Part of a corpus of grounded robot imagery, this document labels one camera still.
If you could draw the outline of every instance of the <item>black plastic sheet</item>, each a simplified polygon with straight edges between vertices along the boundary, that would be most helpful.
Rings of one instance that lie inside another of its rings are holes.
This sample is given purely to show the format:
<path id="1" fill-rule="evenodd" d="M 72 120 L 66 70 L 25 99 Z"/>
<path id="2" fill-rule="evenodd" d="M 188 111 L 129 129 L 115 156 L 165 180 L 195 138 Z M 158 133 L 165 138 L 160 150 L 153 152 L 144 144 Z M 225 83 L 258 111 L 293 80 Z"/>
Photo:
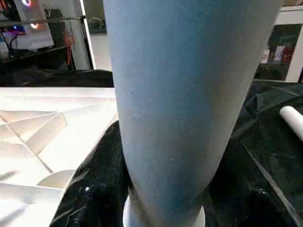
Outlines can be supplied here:
<path id="1" fill-rule="evenodd" d="M 50 226 L 122 226 L 128 179 L 116 122 L 76 170 Z"/>
<path id="2" fill-rule="evenodd" d="M 1 69 L 0 86 L 35 87 L 114 87 L 113 74 L 105 70 L 65 71 L 39 69 Z"/>
<path id="3" fill-rule="evenodd" d="M 254 81 L 210 185 L 220 226 L 303 226 L 303 143 L 279 116 L 303 84 Z"/>
<path id="4" fill-rule="evenodd" d="M 303 113 L 303 84 L 253 82 L 208 188 L 207 227 L 303 226 L 303 143 L 279 116 L 285 105 Z M 78 168 L 51 226 L 121 227 L 128 183 L 116 122 Z"/>

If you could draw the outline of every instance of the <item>white origami structure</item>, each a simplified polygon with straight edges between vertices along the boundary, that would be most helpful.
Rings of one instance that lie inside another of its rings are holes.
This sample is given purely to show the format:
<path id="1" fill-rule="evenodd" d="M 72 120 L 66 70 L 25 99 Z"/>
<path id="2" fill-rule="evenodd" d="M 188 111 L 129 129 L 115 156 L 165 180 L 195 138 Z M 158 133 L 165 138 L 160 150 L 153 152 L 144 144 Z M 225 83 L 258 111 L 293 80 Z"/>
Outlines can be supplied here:
<path id="1" fill-rule="evenodd" d="M 110 88 L 0 88 L 0 226 L 48 226 L 116 119 Z"/>

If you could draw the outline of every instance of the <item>cardboard tube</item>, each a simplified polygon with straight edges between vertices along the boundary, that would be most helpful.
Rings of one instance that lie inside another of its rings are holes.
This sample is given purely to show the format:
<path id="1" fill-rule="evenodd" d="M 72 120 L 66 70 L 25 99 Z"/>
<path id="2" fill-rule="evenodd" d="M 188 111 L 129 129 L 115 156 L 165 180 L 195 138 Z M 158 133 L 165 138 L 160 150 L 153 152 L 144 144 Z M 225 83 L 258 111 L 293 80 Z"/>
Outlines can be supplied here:
<path id="1" fill-rule="evenodd" d="M 130 227 L 190 227 L 280 0 L 104 0 Z"/>
<path id="2" fill-rule="evenodd" d="M 292 106 L 285 106 L 280 110 L 281 117 L 293 132 L 303 141 L 303 116 Z"/>

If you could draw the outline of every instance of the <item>white cabinet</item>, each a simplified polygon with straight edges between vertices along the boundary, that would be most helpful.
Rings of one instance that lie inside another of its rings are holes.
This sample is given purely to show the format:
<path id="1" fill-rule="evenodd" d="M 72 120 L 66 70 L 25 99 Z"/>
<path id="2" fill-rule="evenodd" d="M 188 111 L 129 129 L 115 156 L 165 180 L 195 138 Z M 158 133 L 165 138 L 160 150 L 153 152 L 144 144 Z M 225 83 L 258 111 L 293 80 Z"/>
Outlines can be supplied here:
<path id="1" fill-rule="evenodd" d="M 281 8 L 255 79 L 301 82 L 303 67 L 303 6 Z"/>

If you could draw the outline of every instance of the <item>bottle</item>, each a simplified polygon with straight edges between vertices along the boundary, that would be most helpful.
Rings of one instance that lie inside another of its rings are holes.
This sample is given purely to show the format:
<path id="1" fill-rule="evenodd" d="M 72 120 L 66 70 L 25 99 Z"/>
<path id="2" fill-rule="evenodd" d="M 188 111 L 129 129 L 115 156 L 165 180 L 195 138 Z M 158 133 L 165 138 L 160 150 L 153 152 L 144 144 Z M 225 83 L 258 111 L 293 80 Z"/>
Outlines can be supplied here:
<path id="1" fill-rule="evenodd" d="M 262 57 L 261 57 L 261 61 L 260 61 L 261 64 L 266 64 L 268 62 L 269 53 L 270 53 L 269 45 L 267 45 L 267 49 L 264 50 Z"/>
<path id="2" fill-rule="evenodd" d="M 274 60 L 277 62 L 281 62 L 282 60 L 282 53 L 286 45 L 281 45 L 276 47 L 275 57 Z"/>
<path id="3" fill-rule="evenodd" d="M 293 54 L 294 54 L 294 47 L 292 46 L 285 47 L 282 53 L 281 62 L 284 64 L 290 64 L 290 62 L 292 61 Z"/>

